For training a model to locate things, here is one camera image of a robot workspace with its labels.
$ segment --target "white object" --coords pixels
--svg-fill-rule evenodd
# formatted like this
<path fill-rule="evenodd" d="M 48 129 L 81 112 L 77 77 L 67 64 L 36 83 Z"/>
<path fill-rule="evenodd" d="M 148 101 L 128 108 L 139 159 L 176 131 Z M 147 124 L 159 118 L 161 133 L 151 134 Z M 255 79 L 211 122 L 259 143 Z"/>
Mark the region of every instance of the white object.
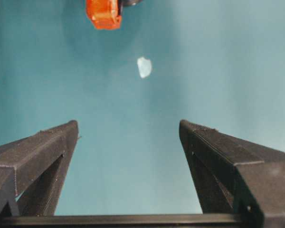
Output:
<path fill-rule="evenodd" d="M 140 57 L 137 59 L 137 66 L 141 78 L 146 78 L 152 72 L 152 62 L 145 57 Z"/>

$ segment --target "black bar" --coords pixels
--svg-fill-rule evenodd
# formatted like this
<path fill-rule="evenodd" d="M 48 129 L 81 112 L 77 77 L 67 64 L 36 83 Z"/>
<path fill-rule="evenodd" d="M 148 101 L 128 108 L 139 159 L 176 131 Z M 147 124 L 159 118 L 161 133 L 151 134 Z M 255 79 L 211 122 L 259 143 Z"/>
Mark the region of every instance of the black bar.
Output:
<path fill-rule="evenodd" d="M 0 227 L 243 227 L 238 214 L 4 217 Z"/>

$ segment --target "orange object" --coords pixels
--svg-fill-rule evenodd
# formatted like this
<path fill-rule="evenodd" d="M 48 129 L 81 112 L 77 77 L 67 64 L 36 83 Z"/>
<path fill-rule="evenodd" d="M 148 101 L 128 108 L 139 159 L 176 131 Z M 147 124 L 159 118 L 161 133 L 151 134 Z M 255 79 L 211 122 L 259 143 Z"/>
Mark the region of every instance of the orange object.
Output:
<path fill-rule="evenodd" d="M 86 14 L 96 29 L 119 29 L 122 22 L 118 0 L 86 0 Z"/>

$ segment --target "blue-green backdrop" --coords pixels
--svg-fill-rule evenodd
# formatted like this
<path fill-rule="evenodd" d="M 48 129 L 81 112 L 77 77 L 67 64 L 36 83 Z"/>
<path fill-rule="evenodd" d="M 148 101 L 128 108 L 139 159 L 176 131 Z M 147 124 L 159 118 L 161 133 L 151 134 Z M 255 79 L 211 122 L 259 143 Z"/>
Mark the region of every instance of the blue-green backdrop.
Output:
<path fill-rule="evenodd" d="M 0 145 L 79 122 L 57 214 L 200 212 L 182 118 L 285 151 L 285 0 L 0 0 Z"/>

